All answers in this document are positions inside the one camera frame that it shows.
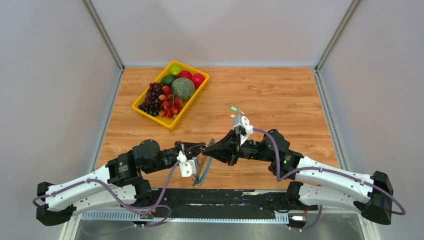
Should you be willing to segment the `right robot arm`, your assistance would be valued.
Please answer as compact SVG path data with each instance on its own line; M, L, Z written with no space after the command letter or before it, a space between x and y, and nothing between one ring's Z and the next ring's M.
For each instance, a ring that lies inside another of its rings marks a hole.
M320 163L290 150L290 142L276 129L265 132L261 141L241 143L241 136L230 130L203 153L229 166L240 158L269 162L273 175L291 180L285 201L292 209L301 205L332 206L355 211L377 224L392 223L394 189L386 173L355 173Z

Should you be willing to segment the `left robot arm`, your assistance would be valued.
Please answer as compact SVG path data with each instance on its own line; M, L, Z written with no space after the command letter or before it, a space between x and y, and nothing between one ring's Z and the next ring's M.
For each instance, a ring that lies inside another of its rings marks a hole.
M36 219L45 226L56 226L84 212L115 205L149 216L162 207L170 179L155 197L142 174L174 172L181 167L182 177L191 177L198 172L197 157L205 148L204 142L177 141L173 148L161 149L157 141L147 139L84 176L61 184L41 182L33 199Z

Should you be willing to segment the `keyring bunch with blue tag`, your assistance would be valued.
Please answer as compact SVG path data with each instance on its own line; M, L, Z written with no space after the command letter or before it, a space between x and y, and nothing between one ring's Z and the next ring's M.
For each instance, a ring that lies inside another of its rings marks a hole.
M195 163L197 164L197 172L192 176L193 187L200 187L204 183L212 162L212 158L204 155L203 150L206 147L214 145L216 142L217 141L214 138L211 138L208 144L192 148L194 156L196 157Z

